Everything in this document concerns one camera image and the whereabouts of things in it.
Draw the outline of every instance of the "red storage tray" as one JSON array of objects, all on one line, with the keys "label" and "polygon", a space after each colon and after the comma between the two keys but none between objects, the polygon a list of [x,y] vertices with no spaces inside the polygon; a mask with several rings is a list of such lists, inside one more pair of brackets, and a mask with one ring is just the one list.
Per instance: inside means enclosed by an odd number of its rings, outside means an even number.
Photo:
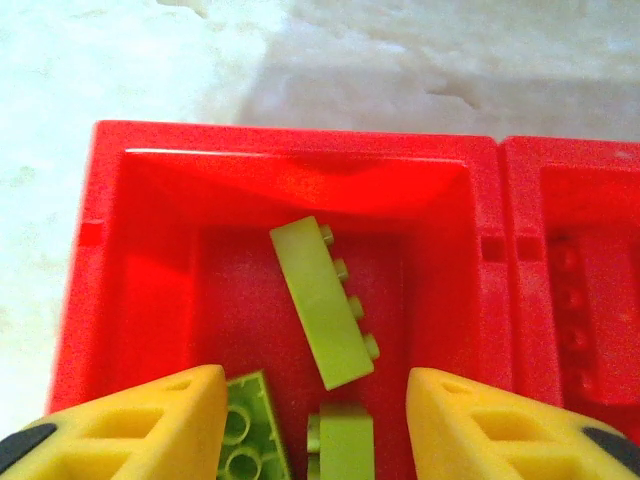
[{"label": "red storage tray", "polygon": [[[97,126],[50,408],[202,363],[266,371],[295,475],[321,402],[362,402],[377,478],[415,478],[410,367],[512,388],[497,148],[484,137]],[[316,215],[376,336],[325,392],[269,229]]]},{"label": "red storage tray", "polygon": [[640,145],[501,146],[518,393],[640,443]]}]

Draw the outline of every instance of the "lime green lego brick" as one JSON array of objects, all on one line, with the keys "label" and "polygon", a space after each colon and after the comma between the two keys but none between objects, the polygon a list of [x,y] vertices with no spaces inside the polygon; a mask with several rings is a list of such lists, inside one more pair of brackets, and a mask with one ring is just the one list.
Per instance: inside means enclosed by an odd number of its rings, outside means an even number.
[{"label": "lime green lego brick", "polygon": [[380,352],[371,334],[360,333],[357,320],[364,312],[342,288],[348,273],[342,260],[329,255],[331,231],[307,217],[270,234],[325,388],[373,372],[372,359]]},{"label": "lime green lego brick", "polygon": [[309,417],[308,480],[373,480],[373,419],[362,407],[322,406]]},{"label": "lime green lego brick", "polygon": [[219,480],[291,480],[269,390],[262,371],[227,383],[228,414]]}]

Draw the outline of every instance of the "red plastic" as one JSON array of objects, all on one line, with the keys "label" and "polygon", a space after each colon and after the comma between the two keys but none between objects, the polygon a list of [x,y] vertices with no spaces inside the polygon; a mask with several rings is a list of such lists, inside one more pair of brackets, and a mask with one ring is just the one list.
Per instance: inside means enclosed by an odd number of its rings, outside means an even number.
[{"label": "red plastic", "polygon": [[[404,480],[411,366],[512,389],[491,139],[135,122],[95,135],[52,410],[201,363],[264,368],[296,477],[309,413],[344,400],[374,417],[377,478]],[[268,235],[309,214],[331,226],[381,350],[374,374],[329,393]]]},{"label": "red plastic", "polygon": [[501,162],[516,391],[640,443],[640,145],[514,137]]}]

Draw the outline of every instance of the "white surface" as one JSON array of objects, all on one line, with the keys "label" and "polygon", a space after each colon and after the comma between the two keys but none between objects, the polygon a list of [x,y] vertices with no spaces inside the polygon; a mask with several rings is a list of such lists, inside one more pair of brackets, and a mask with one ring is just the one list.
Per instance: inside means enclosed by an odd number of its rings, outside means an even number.
[{"label": "white surface", "polygon": [[182,3],[0,2],[0,437],[43,410],[98,119],[640,140],[636,0]]}]

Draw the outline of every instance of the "lego stud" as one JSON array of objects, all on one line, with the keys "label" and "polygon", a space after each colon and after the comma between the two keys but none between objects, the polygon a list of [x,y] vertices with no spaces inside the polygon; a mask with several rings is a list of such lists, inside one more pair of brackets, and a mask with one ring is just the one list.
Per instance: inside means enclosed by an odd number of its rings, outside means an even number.
[{"label": "lego stud", "polygon": [[320,451],[320,415],[309,415],[307,423],[307,453]]},{"label": "lego stud", "polygon": [[262,472],[260,454],[250,446],[236,448],[225,464],[226,478],[231,480],[258,480]]},{"label": "lego stud", "polygon": [[376,342],[376,339],[372,334],[367,333],[363,335],[362,341],[364,342],[364,346],[367,349],[367,352],[369,352],[369,357],[371,357],[371,360],[375,360],[380,356],[380,348],[378,347],[378,342]]},{"label": "lego stud", "polygon": [[238,445],[245,439],[250,427],[251,415],[249,411],[241,405],[229,405],[222,443],[225,445]]},{"label": "lego stud", "polygon": [[320,480],[320,456],[310,455],[307,463],[307,480]]},{"label": "lego stud", "polygon": [[593,379],[584,370],[572,369],[567,372],[568,383],[573,387],[573,390],[577,390],[583,393],[591,393],[595,388]]},{"label": "lego stud", "polygon": [[349,271],[347,270],[347,264],[344,260],[338,258],[333,261],[333,267],[336,269],[336,275],[341,282],[346,282],[349,278]]},{"label": "lego stud", "polygon": [[353,318],[356,320],[360,320],[364,317],[364,309],[362,308],[362,304],[360,303],[360,299],[355,295],[351,295],[348,298],[349,308],[351,308],[351,313],[353,314]]},{"label": "lego stud", "polygon": [[578,253],[568,246],[558,248],[553,255],[553,263],[558,270],[570,272],[578,266]]},{"label": "lego stud", "polygon": [[584,299],[578,289],[566,288],[560,292],[560,303],[567,310],[578,310],[584,305]]},{"label": "lego stud", "polygon": [[560,330],[560,342],[567,350],[581,351],[589,346],[584,330],[577,327],[565,327]]},{"label": "lego stud", "polygon": [[326,246],[333,245],[333,232],[329,228],[329,225],[322,225],[320,227],[320,234],[322,235],[322,239]]}]

